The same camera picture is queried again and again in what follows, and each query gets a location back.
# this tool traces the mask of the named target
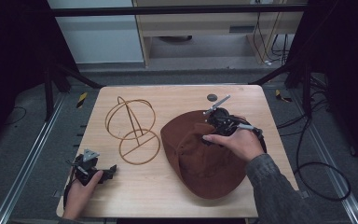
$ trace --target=wire hat stand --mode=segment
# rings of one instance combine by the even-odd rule
[[[149,126],[148,128],[142,127],[140,120],[135,115],[136,111],[134,111],[130,107],[130,105],[138,105],[138,107],[139,107],[139,105],[145,105],[145,108],[148,108],[151,111],[151,113],[153,114],[153,121],[151,122],[151,124],[148,125]],[[118,131],[118,133],[116,133],[117,130],[115,130],[115,128],[114,128],[115,125],[112,124],[114,117],[116,117],[116,119],[124,120],[124,118],[122,118],[123,114],[122,113],[120,115],[118,114],[118,111],[124,109],[123,107],[125,107],[125,109],[127,110],[126,115],[128,116],[130,124],[131,124],[131,130],[124,135],[120,134],[120,131]],[[142,99],[126,101],[121,96],[118,96],[117,105],[112,107],[109,110],[109,112],[106,114],[105,128],[109,132],[110,135],[112,135],[116,139],[120,140],[120,144],[118,146],[118,152],[120,154],[121,159],[123,159],[125,162],[127,162],[129,164],[141,165],[141,164],[146,164],[146,163],[152,161],[158,155],[158,152],[160,149],[159,138],[156,135],[156,133],[154,133],[152,131],[152,128],[155,125],[155,122],[156,122],[156,112],[153,109],[153,106],[149,102],[147,102],[146,100],[142,100]],[[150,153],[150,150],[148,150],[148,152],[145,153],[145,154],[149,155],[146,157],[146,159],[144,159],[144,158],[140,159],[140,158],[137,158],[136,156],[135,156],[136,159],[135,158],[128,159],[130,154],[134,154],[136,151],[141,151],[142,149],[148,148],[146,146],[146,144],[152,140],[154,140],[154,141],[157,140],[158,147],[153,148],[151,153]]]

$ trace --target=metal rod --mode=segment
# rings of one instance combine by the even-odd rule
[[[30,10],[26,14],[49,15],[54,17],[88,17],[119,15],[156,14],[197,14],[197,13],[238,13],[238,12],[297,12],[324,5],[268,4],[268,5],[212,5],[173,7],[96,7],[96,8],[53,8]]]
[[[207,115],[212,113],[218,106],[220,106],[222,103],[224,103],[228,98],[230,98],[230,95],[227,95],[223,100],[217,102],[216,104],[212,105],[211,108],[209,108],[207,111],[203,112],[203,115]]]

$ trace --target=gray floor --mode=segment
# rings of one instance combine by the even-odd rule
[[[94,73],[88,71],[85,76],[104,85],[169,85],[169,84],[243,84],[255,81],[266,75],[280,62],[269,66],[258,64],[250,50],[250,44],[244,36],[193,36],[188,42],[167,42],[156,38],[151,51],[151,63],[147,68],[123,68],[111,72]],[[272,115],[276,124],[282,124],[301,114],[296,102],[288,103],[275,97],[275,90],[282,96],[296,99],[301,88],[286,90],[282,84],[285,74],[274,78],[264,86]],[[55,190],[64,187],[69,167],[65,163],[71,160],[81,141],[84,125],[87,125],[90,113],[98,95],[98,90],[85,86],[70,78],[73,85],[70,93],[55,91],[55,99],[63,97],[62,109],[48,135],[37,163],[17,200],[10,219],[28,220],[39,223],[41,220],[57,220],[55,210],[59,199],[53,197]],[[85,104],[76,108],[79,95],[87,92]],[[315,102],[322,100],[315,95]],[[36,86],[17,97],[16,106],[7,122],[19,121],[3,127],[0,133],[0,205],[7,196],[17,173],[27,159],[28,153],[38,136],[45,118],[43,86]],[[341,170],[350,180],[352,195],[358,202],[358,158],[351,156],[350,145],[346,141],[335,116],[326,111],[327,105],[321,105],[313,113],[312,124],[324,140],[325,147]],[[302,129],[305,120],[280,129],[280,134],[295,133]],[[293,168],[296,167],[296,147],[299,134],[282,137],[287,156]],[[318,146],[311,136],[310,129],[304,135],[300,148],[300,163],[320,161]],[[337,197],[336,189],[325,168],[304,168],[303,176],[321,193]],[[307,188],[297,180],[302,191]],[[344,207],[345,203],[330,202],[310,192],[305,199],[322,216],[325,223],[358,223],[353,221]]]

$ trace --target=floor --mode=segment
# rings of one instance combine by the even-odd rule
[[[275,49],[282,49],[280,36]],[[279,56],[272,65],[259,64],[251,51],[245,36],[193,36],[190,41],[155,38],[150,52],[148,67],[120,66],[114,71],[85,71],[84,76],[106,85],[170,85],[170,84],[213,84],[242,83],[255,81],[281,65]],[[314,74],[320,80],[323,75]],[[277,125],[300,116],[301,87],[287,90],[282,82],[282,74],[263,86],[272,115]],[[47,139],[38,140],[46,125],[43,86],[36,86],[21,93],[16,107],[7,118],[7,125],[0,133],[0,206],[10,193],[21,167],[39,141],[41,150],[35,153],[35,160],[29,167],[27,181],[17,186],[20,192],[12,199],[14,206],[8,208],[9,222],[12,223],[54,223],[57,220],[55,209],[69,167],[65,160],[77,152],[81,135],[85,130],[98,90],[91,89],[70,78],[73,87],[69,93],[54,91],[56,102],[62,102],[61,112],[57,115],[48,131]],[[277,99],[276,90],[285,99]],[[79,95],[88,93],[81,109],[76,108]],[[313,104],[324,100],[322,94],[314,95]],[[306,161],[327,161],[342,171],[351,182],[351,197],[342,202],[331,202],[317,196],[298,178],[297,183],[303,192],[308,192],[307,200],[320,213],[325,223],[358,223],[358,158],[351,156],[350,145],[346,141],[334,113],[329,112],[328,103],[314,108],[312,123],[304,134],[300,146],[300,163]],[[305,120],[279,129],[292,167],[296,167],[296,153],[299,142],[298,132]],[[341,177],[324,167],[307,167],[302,171],[307,182],[317,192],[337,197],[345,193],[345,183]],[[103,223],[100,219],[84,221]]]

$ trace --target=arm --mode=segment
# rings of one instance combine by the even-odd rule
[[[98,171],[86,186],[83,186],[78,180],[74,181],[69,190],[65,211],[59,223],[78,223],[76,219],[80,217],[81,212],[87,206],[102,176],[103,171]]]
[[[247,162],[262,223],[320,223],[319,216],[296,193],[270,155],[264,153],[252,132],[238,129],[231,136],[209,134],[203,138],[229,148]]]
[[[270,155],[252,159],[246,169],[254,187],[255,205],[262,223],[321,223],[319,216],[292,188]]]

